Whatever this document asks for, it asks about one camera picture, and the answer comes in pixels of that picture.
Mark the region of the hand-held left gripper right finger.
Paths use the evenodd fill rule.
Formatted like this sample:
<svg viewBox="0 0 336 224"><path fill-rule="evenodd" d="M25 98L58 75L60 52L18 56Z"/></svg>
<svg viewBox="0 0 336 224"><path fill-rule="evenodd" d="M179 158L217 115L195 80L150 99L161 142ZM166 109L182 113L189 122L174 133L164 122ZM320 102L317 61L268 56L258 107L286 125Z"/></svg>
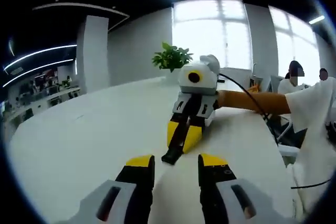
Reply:
<svg viewBox="0 0 336 224"><path fill-rule="evenodd" d="M271 198L235 176L225 159L198 155L200 203L206 223L287 223Z"/></svg>

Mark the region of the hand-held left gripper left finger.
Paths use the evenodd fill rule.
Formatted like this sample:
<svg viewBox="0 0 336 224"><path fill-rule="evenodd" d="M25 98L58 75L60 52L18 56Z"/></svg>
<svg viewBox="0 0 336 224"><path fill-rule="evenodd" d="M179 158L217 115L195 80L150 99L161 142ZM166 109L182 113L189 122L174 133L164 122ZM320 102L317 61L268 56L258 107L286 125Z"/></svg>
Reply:
<svg viewBox="0 0 336 224"><path fill-rule="evenodd" d="M155 157L126 162L114 180L107 180L83 200L70 223L147 223L153 203Z"/></svg>

